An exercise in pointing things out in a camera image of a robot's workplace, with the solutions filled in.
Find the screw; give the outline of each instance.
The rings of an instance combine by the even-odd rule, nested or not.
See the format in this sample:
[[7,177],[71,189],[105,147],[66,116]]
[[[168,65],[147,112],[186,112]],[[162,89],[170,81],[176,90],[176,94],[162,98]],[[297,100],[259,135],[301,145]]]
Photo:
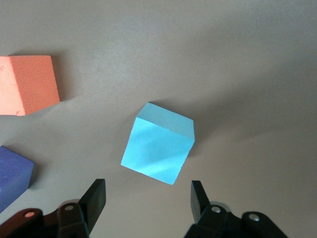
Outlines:
[[27,213],[24,214],[24,217],[25,218],[33,217],[34,214],[35,214],[35,212],[27,212]]
[[253,214],[253,213],[251,213],[251,214],[249,215],[249,218],[250,218],[252,221],[255,221],[255,222],[258,222],[258,221],[260,220],[259,216],[256,215],[256,214]]
[[211,210],[212,210],[213,212],[216,212],[216,213],[220,213],[220,212],[221,212],[221,209],[220,209],[219,207],[217,207],[217,206],[213,206],[213,207],[211,208]]
[[73,205],[69,205],[69,206],[65,207],[65,211],[73,210],[73,208],[74,208]]

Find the orange foam block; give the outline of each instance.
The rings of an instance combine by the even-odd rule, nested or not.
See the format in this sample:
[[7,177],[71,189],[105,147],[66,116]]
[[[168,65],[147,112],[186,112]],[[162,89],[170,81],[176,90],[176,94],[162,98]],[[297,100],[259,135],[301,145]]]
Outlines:
[[0,115],[24,116],[56,103],[51,56],[0,57]]

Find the blue foam block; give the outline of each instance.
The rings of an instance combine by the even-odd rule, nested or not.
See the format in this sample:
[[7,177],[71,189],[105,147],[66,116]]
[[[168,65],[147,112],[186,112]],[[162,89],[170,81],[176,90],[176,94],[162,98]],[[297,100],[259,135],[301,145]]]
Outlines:
[[174,184],[194,142],[193,120],[146,103],[134,121],[121,165]]
[[34,163],[0,146],[0,212],[29,187]]

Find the foam block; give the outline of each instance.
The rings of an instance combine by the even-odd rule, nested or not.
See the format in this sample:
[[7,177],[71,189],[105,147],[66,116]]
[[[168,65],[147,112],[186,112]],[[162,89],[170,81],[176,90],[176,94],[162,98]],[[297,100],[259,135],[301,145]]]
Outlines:
[[58,102],[51,56],[0,57],[0,115],[24,116]]
[[121,165],[174,184],[194,142],[193,120],[146,103],[134,121]]
[[0,213],[29,187],[34,163],[0,146]]

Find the white table surface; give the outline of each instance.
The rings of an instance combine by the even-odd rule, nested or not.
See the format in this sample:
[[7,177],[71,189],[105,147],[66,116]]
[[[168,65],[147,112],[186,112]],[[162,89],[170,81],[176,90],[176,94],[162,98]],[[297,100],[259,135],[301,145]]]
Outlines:
[[[36,163],[0,214],[44,214],[105,178],[92,238],[182,238],[191,180],[240,217],[317,234],[317,1],[1,0],[0,55],[51,55],[62,102],[0,116],[0,145]],[[192,118],[174,185],[120,165],[146,102]]]

